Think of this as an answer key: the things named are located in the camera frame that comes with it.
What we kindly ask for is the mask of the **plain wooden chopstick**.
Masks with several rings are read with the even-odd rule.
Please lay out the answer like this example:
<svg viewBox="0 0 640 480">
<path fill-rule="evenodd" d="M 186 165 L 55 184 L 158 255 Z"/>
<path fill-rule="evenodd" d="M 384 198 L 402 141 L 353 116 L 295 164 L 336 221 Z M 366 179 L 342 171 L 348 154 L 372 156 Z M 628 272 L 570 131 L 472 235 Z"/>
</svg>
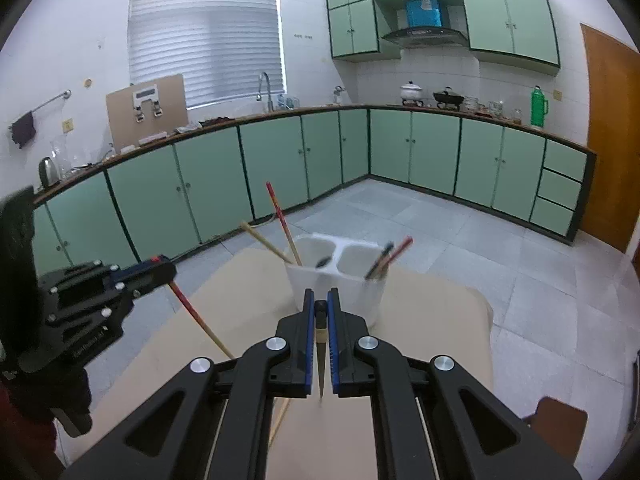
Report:
<svg viewBox="0 0 640 480">
<path fill-rule="evenodd" d="M 269 240 L 267 240 L 264 236 L 262 236 L 262 234 L 260 234 L 255 228 L 254 226 L 251 226 L 250 224 L 248 224 L 245 221 L 242 221 L 240 223 L 240 227 L 243 231 L 247 232 L 247 234 L 250 234 L 251 237 L 253 237 L 255 240 L 257 240 L 260 244 L 262 244 L 262 246 L 264 246 L 265 248 L 267 248 L 270 252 L 272 252 L 273 254 L 275 254 L 276 256 L 278 256 L 280 259 L 282 259 L 285 263 L 287 264 L 293 264 L 294 261 L 288 257 L 287 255 L 285 255 L 284 252 L 282 252 L 282 250 L 280 250 L 279 248 L 277 248 L 277 246 L 274 246 Z"/>
</svg>

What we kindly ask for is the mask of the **red-patterned chopstick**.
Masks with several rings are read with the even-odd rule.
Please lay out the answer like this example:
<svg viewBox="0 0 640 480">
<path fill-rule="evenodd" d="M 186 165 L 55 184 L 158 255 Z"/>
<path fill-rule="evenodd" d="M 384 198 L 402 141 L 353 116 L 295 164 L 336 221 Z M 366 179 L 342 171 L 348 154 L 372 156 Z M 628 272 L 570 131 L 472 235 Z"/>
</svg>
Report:
<svg viewBox="0 0 640 480">
<path fill-rule="evenodd" d="M 172 293 L 176 296 L 180 304 L 188 311 L 191 315 L 191 318 L 194 319 L 196 324 L 204 330 L 207 337 L 213 341 L 215 346 L 230 360 L 234 359 L 233 353 L 227 348 L 227 346 L 221 341 L 221 339 L 213 332 L 213 330 L 208 326 L 208 324 L 204 321 L 204 318 L 198 313 L 192 304 L 190 303 L 188 297 L 183 293 L 178 284 L 175 281 L 170 281 L 168 286 Z"/>
<path fill-rule="evenodd" d="M 396 248 L 394 248 L 381 262 L 378 267 L 378 276 L 384 275 L 390 265 L 402 256 L 413 244 L 413 237 L 407 236 Z"/>
<path fill-rule="evenodd" d="M 277 195 L 274 192 L 274 188 L 273 188 L 271 182 L 269 182 L 269 181 L 267 181 L 265 183 L 265 186 L 267 188 L 267 191 L 268 191 L 272 206 L 274 208 L 274 212 L 276 213 L 276 216 L 278 217 L 278 219 L 280 221 L 281 228 L 283 230 L 283 233 L 285 235 L 286 240 L 288 241 L 288 247 L 291 249 L 291 252 L 292 252 L 292 255 L 294 257 L 294 260 L 295 260 L 295 262 L 296 262 L 296 264 L 298 266 L 302 266 L 302 264 L 303 264 L 302 263 L 302 259 L 299 257 L 299 253 L 298 253 L 297 247 L 295 245 L 294 238 L 292 237 L 290 228 L 288 227 L 288 222 L 286 222 L 286 220 L 285 220 L 285 216 L 284 216 L 283 211 L 282 211 L 282 209 L 280 207 L 280 204 L 278 202 Z"/>
</svg>

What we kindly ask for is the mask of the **black chopstick one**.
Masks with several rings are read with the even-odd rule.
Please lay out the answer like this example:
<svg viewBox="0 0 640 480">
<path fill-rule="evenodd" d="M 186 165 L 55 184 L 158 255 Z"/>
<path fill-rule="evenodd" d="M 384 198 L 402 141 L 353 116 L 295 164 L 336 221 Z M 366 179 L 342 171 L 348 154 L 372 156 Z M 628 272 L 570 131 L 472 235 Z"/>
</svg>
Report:
<svg viewBox="0 0 640 480">
<path fill-rule="evenodd" d="M 384 246 L 382 252 L 378 256 L 378 258 L 375 259 L 375 262 L 372 264 L 367 274 L 364 276 L 366 280 L 370 280 L 371 278 L 374 277 L 374 274 L 378 272 L 378 267 L 382 264 L 382 262 L 385 260 L 385 258 L 390 254 L 390 252 L 393 249 L 394 249 L 393 242 L 389 242 Z"/>
</svg>

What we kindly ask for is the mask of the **kitchen faucet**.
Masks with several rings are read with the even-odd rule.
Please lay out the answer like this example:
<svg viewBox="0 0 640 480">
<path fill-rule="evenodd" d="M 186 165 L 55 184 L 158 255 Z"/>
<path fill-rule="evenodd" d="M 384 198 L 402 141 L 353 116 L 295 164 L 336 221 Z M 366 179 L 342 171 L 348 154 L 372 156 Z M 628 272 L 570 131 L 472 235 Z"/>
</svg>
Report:
<svg viewBox="0 0 640 480">
<path fill-rule="evenodd" d="M 261 101 L 262 99 L 266 99 L 266 107 L 268 112 L 273 112 L 274 105 L 272 102 L 270 78 L 266 72 L 261 72 L 258 75 L 258 91 L 256 100 Z"/>
</svg>

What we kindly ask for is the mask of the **brown chair seat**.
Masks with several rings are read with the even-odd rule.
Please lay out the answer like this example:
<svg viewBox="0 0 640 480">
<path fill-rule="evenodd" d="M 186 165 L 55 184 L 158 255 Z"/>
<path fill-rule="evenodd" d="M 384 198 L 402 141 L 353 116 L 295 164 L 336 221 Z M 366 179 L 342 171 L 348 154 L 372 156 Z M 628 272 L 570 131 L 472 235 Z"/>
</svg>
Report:
<svg viewBox="0 0 640 480">
<path fill-rule="evenodd" d="M 544 396 L 523 422 L 570 464 L 575 463 L 588 422 L 584 410 Z"/>
</svg>

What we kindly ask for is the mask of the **electric kettle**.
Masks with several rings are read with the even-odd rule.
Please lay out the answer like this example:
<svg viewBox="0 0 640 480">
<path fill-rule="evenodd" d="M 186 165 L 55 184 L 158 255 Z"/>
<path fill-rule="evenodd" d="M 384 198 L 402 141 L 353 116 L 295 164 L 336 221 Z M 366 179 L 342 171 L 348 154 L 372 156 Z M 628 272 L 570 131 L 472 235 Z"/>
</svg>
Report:
<svg viewBox="0 0 640 480">
<path fill-rule="evenodd" d="M 53 157 L 43 157 L 38 165 L 38 176 L 44 190 L 52 188 L 61 181 L 58 165 Z"/>
</svg>

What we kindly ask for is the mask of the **brown board with device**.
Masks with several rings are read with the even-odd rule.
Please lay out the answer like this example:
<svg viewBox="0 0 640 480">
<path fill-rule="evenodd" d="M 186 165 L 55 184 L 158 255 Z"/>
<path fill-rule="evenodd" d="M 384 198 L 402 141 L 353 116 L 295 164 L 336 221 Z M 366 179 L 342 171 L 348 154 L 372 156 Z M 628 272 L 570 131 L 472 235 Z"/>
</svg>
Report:
<svg viewBox="0 0 640 480">
<path fill-rule="evenodd" d="M 133 84 L 105 97 L 114 148 L 137 148 L 142 139 L 188 124 L 186 92 L 181 74 Z"/>
</svg>

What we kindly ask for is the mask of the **white utensil holder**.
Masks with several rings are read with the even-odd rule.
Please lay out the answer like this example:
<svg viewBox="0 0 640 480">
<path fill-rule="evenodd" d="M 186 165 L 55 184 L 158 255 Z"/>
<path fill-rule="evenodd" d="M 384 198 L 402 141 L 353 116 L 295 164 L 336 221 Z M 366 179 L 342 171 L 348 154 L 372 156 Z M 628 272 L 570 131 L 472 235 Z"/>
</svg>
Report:
<svg viewBox="0 0 640 480">
<path fill-rule="evenodd" d="M 314 292 L 314 298 L 326 299 L 329 290 L 337 288 L 342 310 L 361 316 L 372 327 L 378 320 L 386 278 L 364 277 L 383 247 L 318 233 L 296 236 L 294 243 L 302 265 L 285 263 L 285 270 L 298 310 L 306 289 Z"/>
</svg>

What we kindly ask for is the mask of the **window blind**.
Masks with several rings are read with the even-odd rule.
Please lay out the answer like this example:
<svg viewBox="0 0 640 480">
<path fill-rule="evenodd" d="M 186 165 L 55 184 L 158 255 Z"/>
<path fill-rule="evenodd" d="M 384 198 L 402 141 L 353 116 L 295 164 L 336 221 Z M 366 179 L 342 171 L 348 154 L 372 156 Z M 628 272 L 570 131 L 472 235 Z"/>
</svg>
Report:
<svg viewBox="0 0 640 480">
<path fill-rule="evenodd" d="M 280 0 L 129 0 L 133 84 L 183 76 L 186 105 L 254 96 L 259 75 L 285 90 Z"/>
</svg>

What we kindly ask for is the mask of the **left wooden door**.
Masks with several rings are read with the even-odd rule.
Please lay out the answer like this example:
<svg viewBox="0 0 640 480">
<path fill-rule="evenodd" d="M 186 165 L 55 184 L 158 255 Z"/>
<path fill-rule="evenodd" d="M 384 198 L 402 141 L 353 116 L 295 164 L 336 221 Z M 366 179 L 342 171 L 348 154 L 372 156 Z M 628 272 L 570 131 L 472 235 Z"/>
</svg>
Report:
<svg viewBox="0 0 640 480">
<path fill-rule="evenodd" d="M 589 79 L 587 146 L 597 154 L 582 229 L 624 252 L 639 218 L 639 55 L 582 26 Z"/>
</svg>

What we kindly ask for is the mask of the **black wok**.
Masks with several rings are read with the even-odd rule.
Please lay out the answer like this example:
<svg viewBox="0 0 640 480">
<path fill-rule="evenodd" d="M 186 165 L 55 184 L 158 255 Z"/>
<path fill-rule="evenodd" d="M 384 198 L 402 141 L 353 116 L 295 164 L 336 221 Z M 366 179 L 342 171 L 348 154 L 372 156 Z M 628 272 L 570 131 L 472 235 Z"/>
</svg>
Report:
<svg viewBox="0 0 640 480">
<path fill-rule="evenodd" d="M 440 110 L 455 110 L 458 112 L 464 102 L 464 96 L 454 92 L 450 87 L 446 87 L 444 90 L 435 91 L 433 96 L 436 106 Z"/>
</svg>

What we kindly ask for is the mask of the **white pot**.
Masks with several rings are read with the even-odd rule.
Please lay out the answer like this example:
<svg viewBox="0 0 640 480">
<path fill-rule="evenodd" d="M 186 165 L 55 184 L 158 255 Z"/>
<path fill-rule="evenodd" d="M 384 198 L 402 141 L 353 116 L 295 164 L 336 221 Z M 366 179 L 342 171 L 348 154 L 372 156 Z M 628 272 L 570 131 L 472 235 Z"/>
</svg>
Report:
<svg viewBox="0 0 640 480">
<path fill-rule="evenodd" d="M 403 106 L 424 107 L 423 89 L 413 81 L 400 87 L 400 99 Z"/>
</svg>

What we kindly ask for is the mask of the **range hood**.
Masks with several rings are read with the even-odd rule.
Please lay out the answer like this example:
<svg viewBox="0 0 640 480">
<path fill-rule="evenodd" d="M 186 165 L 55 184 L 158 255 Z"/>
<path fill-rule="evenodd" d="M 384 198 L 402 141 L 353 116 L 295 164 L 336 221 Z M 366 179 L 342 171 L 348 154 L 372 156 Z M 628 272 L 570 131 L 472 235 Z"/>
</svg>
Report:
<svg viewBox="0 0 640 480">
<path fill-rule="evenodd" d="M 403 49 L 456 44 L 467 47 L 465 34 L 450 26 L 449 15 L 442 0 L 407 0 L 406 24 L 383 36 L 385 41 Z"/>
</svg>

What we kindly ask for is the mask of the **upper green cabinets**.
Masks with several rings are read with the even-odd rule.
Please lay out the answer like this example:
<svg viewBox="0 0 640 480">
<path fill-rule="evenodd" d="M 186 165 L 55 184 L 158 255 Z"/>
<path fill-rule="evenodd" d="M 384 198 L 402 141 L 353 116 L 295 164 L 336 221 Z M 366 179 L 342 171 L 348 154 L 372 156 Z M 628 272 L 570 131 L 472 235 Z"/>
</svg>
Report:
<svg viewBox="0 0 640 480">
<path fill-rule="evenodd" d="M 549 0 L 326 0 L 331 54 L 397 60 L 402 51 L 459 46 L 489 63 L 554 75 L 560 50 Z"/>
</svg>

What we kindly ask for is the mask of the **towel on rail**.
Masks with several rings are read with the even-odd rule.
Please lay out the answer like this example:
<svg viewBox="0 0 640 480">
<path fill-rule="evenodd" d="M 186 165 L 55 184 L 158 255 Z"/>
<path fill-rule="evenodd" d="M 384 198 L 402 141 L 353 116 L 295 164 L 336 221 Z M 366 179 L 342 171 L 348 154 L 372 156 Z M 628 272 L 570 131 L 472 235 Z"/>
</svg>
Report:
<svg viewBox="0 0 640 480">
<path fill-rule="evenodd" d="M 34 121 L 34 113 L 30 110 L 22 117 L 18 118 L 16 122 L 11 125 L 11 139 L 21 150 L 30 142 L 36 135 L 36 126 Z"/>
</svg>

